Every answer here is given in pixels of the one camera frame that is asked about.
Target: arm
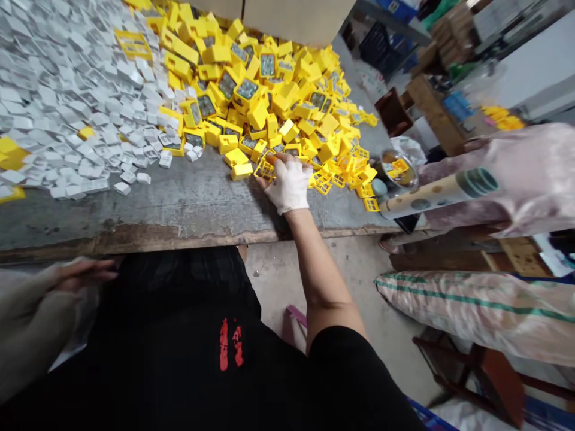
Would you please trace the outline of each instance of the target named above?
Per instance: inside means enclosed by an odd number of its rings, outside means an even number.
[[[271,160],[276,181],[258,178],[266,194],[284,214],[295,239],[299,271],[307,301],[307,351],[316,335],[330,326],[345,326],[367,339],[358,308],[316,227],[307,203],[307,185],[313,169],[290,154]]]
[[[107,281],[114,261],[57,263],[0,299],[0,404],[44,375],[76,326],[83,277]]]
[[[345,326],[367,339],[364,323],[310,210],[285,214],[298,249],[299,272],[307,301],[307,351],[329,326]]]

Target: sleeve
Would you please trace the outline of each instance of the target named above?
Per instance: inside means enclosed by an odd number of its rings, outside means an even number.
[[[312,387],[339,429],[425,430],[373,347],[354,330],[322,330],[309,361]]]

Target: thigh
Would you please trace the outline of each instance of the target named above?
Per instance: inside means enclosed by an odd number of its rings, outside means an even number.
[[[261,318],[236,247],[137,253],[105,286],[90,339],[142,326],[203,303],[233,303]]]

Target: chair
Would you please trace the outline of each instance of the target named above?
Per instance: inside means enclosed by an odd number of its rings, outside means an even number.
[[[525,386],[530,386],[568,401],[575,401],[575,391],[516,372],[505,355],[497,350],[473,344],[468,354],[458,351],[443,331],[435,341],[414,337],[435,381],[447,391],[477,405],[503,422],[521,429],[524,421]],[[462,364],[459,377],[449,378],[457,364]],[[473,373],[482,394],[465,387]]]

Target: pile of plastic parts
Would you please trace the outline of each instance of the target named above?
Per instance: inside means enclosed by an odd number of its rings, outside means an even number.
[[[28,28],[22,14],[43,25]],[[377,119],[347,98],[331,46],[281,41],[172,1],[54,0],[14,5],[6,21],[18,49],[38,56],[30,68],[1,52],[13,79],[0,92],[0,202],[23,197],[21,187],[81,199],[108,190],[114,174],[127,195],[151,182],[138,169],[194,162],[208,144],[234,181],[271,180],[265,156],[283,151],[313,165],[310,188],[348,185],[379,210],[355,127]]]
[[[514,116],[507,109],[499,106],[481,107],[485,116],[489,117],[495,123],[499,130],[519,130],[525,127],[525,124],[517,116]]]

